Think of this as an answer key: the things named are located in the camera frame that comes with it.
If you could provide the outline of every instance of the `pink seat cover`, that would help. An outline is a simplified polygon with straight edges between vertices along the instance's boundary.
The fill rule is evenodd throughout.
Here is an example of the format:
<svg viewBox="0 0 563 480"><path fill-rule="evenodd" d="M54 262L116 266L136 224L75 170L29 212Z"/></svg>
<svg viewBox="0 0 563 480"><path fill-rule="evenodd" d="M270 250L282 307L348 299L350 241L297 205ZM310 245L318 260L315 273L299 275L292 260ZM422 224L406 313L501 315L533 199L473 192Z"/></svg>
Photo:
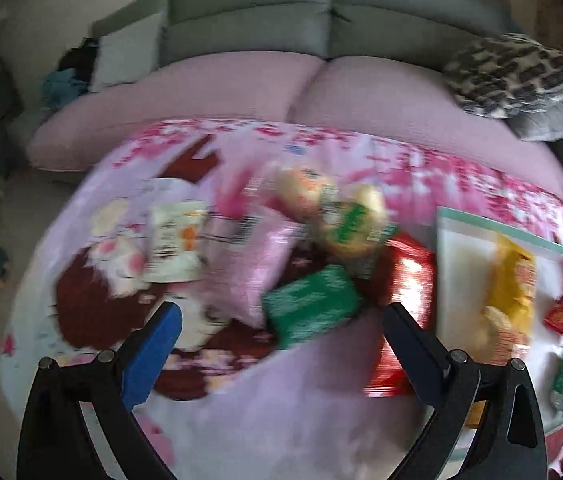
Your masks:
<svg viewBox="0 0 563 480"><path fill-rule="evenodd" d="M31 163L85 171L147 124L169 118L287 121L324 61L293 52L226 52L164 67L134 84L85 95L36 132Z"/></svg>
<svg viewBox="0 0 563 480"><path fill-rule="evenodd" d="M484 164L563 198L563 167L543 142L461 110L438 72L377 57L341 57L297 101L290 121L412 142Z"/></svg>

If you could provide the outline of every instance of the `sofa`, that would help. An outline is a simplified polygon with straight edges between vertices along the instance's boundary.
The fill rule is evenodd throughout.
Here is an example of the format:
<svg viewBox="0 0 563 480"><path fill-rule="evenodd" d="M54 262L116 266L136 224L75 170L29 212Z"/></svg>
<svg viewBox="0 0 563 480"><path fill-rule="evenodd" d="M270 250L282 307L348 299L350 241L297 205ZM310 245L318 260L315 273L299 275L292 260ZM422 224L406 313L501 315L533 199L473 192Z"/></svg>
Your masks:
<svg viewBox="0 0 563 480"><path fill-rule="evenodd" d="M522 142L466 114L440 73L471 40L521 32L506 0L137 0L91 35L159 11L161 68L59 111L28 146L34 166L87 171L167 118L247 118L414 142L563 199L563 141Z"/></svg>

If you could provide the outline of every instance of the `white tray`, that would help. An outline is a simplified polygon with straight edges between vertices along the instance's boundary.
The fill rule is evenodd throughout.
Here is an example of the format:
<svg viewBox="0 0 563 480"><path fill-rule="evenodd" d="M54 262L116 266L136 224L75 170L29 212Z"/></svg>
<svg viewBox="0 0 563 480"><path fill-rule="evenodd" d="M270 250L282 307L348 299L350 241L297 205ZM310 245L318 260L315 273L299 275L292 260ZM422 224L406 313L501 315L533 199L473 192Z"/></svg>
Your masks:
<svg viewBox="0 0 563 480"><path fill-rule="evenodd" d="M549 403L563 336L543 326L547 311L563 293L563 246L525 231L455 209L437 210L437 337L447 349L471 348L472 329L491 281L495 233L511 238L537 258L535 321L529 355L532 379L546 435L563 427L563 413ZM450 461L463 460L475 435L464 430Z"/></svg>

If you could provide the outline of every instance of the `pink snack bag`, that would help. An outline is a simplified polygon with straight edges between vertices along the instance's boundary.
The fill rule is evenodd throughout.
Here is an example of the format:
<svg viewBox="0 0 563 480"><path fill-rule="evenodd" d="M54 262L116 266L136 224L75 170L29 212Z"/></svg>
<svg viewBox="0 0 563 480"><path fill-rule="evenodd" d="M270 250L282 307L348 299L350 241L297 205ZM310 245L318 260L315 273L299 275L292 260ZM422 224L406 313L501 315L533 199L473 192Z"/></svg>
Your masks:
<svg viewBox="0 0 563 480"><path fill-rule="evenodd" d="M226 242L215 243L207 259L200 283L207 304L263 328L260 295L279 280L302 227L273 209L253 206Z"/></svg>

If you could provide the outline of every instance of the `throw pillow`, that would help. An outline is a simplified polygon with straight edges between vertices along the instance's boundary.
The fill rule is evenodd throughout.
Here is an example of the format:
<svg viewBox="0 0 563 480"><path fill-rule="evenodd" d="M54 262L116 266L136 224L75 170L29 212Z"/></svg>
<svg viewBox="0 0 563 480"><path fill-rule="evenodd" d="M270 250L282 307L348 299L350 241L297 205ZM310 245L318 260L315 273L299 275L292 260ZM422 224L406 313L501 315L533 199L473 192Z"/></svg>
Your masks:
<svg viewBox="0 0 563 480"><path fill-rule="evenodd" d="M521 140L563 139L563 101L539 114L518 114L508 126Z"/></svg>
<svg viewBox="0 0 563 480"><path fill-rule="evenodd" d="M99 39L90 91L133 83L158 68L164 14L158 12Z"/></svg>
<svg viewBox="0 0 563 480"><path fill-rule="evenodd" d="M444 74L470 114L508 119L563 101L563 52L522 34L475 41L454 56Z"/></svg>

